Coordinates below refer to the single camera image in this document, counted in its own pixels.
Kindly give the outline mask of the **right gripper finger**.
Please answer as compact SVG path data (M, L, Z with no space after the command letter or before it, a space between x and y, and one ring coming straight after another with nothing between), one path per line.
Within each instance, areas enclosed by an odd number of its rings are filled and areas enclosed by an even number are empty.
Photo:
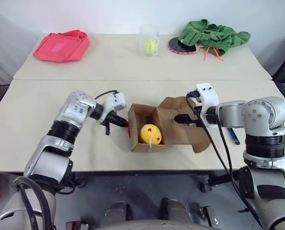
M174 117L174 121L178 124L191 124L193 122L188 114L178 114Z

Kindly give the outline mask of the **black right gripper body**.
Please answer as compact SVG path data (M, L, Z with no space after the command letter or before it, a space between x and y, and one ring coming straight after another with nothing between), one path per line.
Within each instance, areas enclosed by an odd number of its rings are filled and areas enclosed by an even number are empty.
M205 124L202 121L202 117L201 117L201 112L202 112L202 106L189 106L191 111L193 112L194 116L196 117L196 119L193 119L190 123L189 126L196 126L196 127L204 127Z

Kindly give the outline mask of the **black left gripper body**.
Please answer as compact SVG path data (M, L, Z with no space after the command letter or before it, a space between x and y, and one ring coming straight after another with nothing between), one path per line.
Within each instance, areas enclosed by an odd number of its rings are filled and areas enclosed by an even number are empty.
M118 125L117 113L114 111L109 112L107 117L101 123L101 125L105 126L106 135L110 134L110 124Z

